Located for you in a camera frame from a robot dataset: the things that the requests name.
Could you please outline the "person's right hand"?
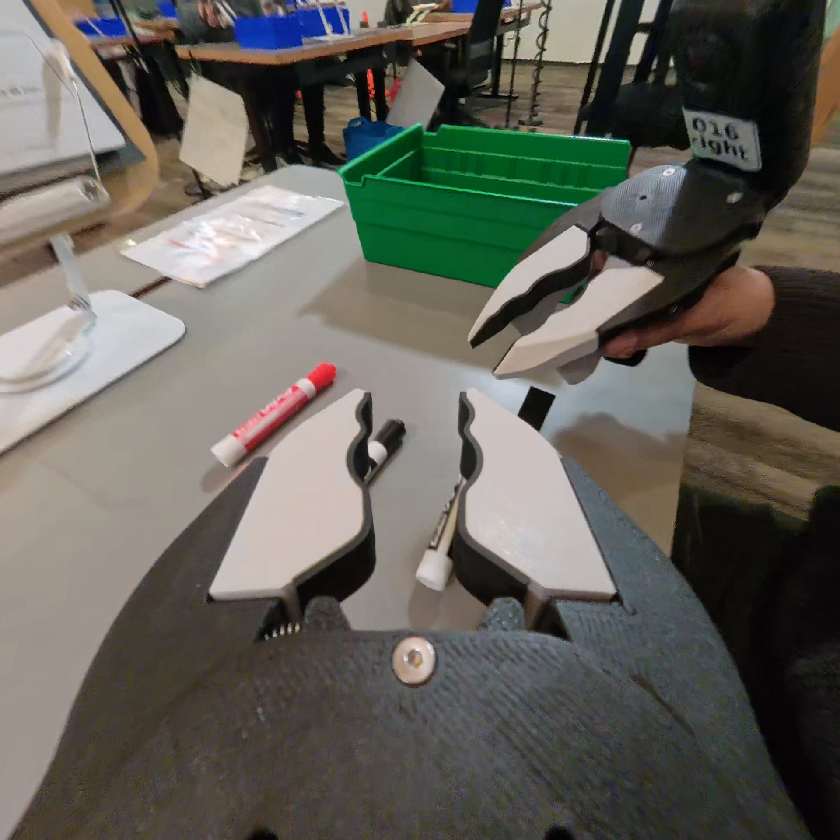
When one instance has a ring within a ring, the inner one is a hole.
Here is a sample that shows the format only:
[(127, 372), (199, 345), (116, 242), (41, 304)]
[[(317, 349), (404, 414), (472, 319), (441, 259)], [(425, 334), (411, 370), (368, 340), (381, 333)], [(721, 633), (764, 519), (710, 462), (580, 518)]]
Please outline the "person's right hand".
[(602, 354), (626, 361), (671, 342), (696, 347), (750, 343), (770, 322), (775, 291), (770, 277), (755, 268), (735, 266), (714, 279), (696, 304), (665, 320), (619, 333)]

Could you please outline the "laminated paper sheet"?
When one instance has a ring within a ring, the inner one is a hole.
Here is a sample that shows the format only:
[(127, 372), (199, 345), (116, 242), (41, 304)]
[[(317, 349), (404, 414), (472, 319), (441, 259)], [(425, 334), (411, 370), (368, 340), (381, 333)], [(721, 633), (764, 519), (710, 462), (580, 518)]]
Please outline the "laminated paper sheet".
[(163, 277), (204, 289), (246, 268), (343, 205), (331, 197), (259, 186), (124, 247), (121, 255)]

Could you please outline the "green plastic bin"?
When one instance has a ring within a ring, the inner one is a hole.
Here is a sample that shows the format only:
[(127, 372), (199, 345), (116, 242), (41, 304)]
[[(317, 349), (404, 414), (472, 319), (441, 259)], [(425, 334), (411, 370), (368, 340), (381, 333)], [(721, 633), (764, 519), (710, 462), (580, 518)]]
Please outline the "green plastic bin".
[(339, 170), (364, 259), (495, 288), (548, 226), (627, 177), (627, 140), (417, 125)]

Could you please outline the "person's right forearm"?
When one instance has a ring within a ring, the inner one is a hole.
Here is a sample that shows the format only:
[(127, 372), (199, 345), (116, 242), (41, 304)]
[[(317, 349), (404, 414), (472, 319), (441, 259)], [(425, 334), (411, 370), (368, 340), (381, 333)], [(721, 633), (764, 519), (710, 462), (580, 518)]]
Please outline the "person's right forearm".
[(759, 266), (771, 281), (773, 311), (743, 346), (691, 346), (689, 367), (705, 386), (766, 403), (839, 431), (839, 275)]

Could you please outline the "long wooden desk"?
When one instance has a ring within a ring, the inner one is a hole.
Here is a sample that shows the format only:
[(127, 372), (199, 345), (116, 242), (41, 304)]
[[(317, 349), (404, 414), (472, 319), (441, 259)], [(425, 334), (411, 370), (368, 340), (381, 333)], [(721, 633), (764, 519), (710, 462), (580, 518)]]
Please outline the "long wooden desk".
[(444, 43), (468, 34), (465, 20), (417, 24), (395, 28), (367, 28), (346, 38), (311, 40), (288, 49), (244, 49), (235, 43), (177, 45), (181, 60), (211, 63), (227, 68), (234, 89), (245, 104), (248, 128), (265, 173), (277, 169), (277, 155), (266, 132), (265, 120), (249, 81), (254, 67), (296, 67), (306, 84), (327, 82), (341, 74), (357, 75), (364, 70), (386, 67), (412, 56), (415, 50)]

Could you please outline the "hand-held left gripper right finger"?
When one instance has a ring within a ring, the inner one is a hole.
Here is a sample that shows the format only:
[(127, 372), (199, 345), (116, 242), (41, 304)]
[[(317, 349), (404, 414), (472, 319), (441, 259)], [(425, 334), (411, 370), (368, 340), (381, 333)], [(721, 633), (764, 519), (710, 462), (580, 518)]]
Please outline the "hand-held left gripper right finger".
[(460, 393), (453, 540), (458, 583), (485, 605), (511, 598), (535, 627), (553, 601), (606, 604), (617, 587), (558, 451), (475, 388)]

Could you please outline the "red dry erase marker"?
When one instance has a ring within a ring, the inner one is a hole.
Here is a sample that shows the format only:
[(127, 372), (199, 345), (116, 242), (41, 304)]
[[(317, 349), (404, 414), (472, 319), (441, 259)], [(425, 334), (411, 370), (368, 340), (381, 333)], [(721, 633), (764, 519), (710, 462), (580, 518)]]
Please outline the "red dry erase marker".
[(321, 362), (255, 415), (211, 447), (216, 461), (232, 468), (262, 445), (277, 429), (292, 419), (303, 407), (335, 380), (334, 364)]

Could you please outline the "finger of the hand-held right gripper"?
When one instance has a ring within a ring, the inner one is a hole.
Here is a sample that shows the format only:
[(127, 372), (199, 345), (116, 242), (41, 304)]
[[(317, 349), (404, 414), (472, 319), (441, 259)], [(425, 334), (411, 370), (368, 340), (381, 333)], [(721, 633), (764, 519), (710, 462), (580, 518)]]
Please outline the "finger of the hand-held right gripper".
[(603, 356), (602, 331), (664, 280), (651, 268), (610, 258), (573, 303), (520, 337), (493, 375), (506, 380), (556, 371), (569, 385), (582, 383)]
[(493, 290), (469, 332), (469, 345), (483, 344), (544, 301), (578, 287), (591, 269), (589, 233), (578, 225), (564, 230), (517, 263)]

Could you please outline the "person's torso in black sweater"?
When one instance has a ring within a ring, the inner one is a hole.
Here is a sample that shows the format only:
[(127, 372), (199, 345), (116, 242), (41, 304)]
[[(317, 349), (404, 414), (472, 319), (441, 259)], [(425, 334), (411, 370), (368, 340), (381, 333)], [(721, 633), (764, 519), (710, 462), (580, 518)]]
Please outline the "person's torso in black sweater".
[(684, 485), (671, 559), (728, 647), (808, 830), (839, 838), (838, 487), (799, 519)]

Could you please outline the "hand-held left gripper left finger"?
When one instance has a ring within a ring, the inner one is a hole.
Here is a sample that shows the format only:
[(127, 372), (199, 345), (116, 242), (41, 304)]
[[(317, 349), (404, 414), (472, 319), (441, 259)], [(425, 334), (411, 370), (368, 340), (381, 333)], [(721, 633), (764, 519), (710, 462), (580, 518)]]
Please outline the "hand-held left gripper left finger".
[(211, 601), (276, 601), (296, 620), (312, 599), (342, 602), (372, 577), (372, 408), (372, 395), (354, 389), (274, 447), (209, 586)]

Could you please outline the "white paper sign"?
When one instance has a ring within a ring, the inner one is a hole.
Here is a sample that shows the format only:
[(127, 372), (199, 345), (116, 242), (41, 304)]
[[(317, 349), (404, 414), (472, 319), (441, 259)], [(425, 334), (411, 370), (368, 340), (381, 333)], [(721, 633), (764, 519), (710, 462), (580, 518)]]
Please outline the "white paper sign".
[(235, 186), (242, 173), (248, 136), (248, 115), (241, 95), (192, 75), (180, 161), (219, 186)]
[(444, 93), (445, 84), (417, 59), (411, 58), (386, 122), (403, 130), (416, 125), (428, 130)]

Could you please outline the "black dry erase marker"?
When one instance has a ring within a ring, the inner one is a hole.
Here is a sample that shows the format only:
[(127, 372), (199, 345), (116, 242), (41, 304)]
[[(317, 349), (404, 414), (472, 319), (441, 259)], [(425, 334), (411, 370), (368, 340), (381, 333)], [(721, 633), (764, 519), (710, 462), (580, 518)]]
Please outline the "black dry erase marker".
[(451, 552), (457, 529), (459, 503), (466, 479), (460, 477), (430, 537), (423, 557), (416, 568), (416, 581), (434, 592), (442, 592), (453, 569)]
[(367, 443), (368, 469), (364, 483), (369, 486), (403, 445), (406, 426), (400, 419), (389, 418)]

